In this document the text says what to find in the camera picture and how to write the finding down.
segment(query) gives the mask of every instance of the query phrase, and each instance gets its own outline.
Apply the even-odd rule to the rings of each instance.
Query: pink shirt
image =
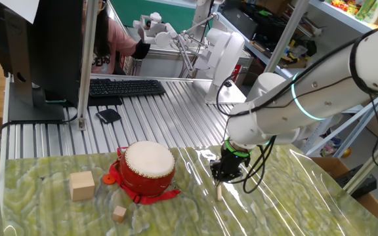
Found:
[[[98,57],[93,53],[93,65],[91,73],[112,74],[115,69],[116,51],[122,55],[130,56],[135,52],[136,42],[120,28],[119,24],[109,18],[110,55]]]

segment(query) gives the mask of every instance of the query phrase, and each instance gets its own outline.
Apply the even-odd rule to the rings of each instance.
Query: plastic sheet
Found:
[[[363,236],[375,227],[374,216],[293,146],[274,148],[257,191],[224,184],[218,202],[209,161],[219,148],[172,148],[174,185],[182,193],[152,205],[137,205],[117,184],[103,184],[115,153],[7,160],[5,235]],[[71,202],[69,175],[86,170],[93,173],[94,199]],[[117,205],[127,208],[121,224],[111,220]]]

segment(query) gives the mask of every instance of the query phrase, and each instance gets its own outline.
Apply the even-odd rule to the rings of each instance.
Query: paper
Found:
[[[2,4],[19,14],[28,22],[33,23],[36,17],[39,0],[0,0]]]

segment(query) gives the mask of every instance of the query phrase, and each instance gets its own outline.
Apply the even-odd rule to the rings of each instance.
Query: red drum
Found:
[[[162,194],[175,175],[175,158],[161,144],[141,141],[122,155],[119,174],[123,185],[147,197]]]

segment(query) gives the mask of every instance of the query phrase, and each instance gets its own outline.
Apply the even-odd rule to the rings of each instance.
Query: keyboard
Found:
[[[163,94],[165,90],[156,80],[111,81],[110,79],[91,79],[90,96],[141,96]]]

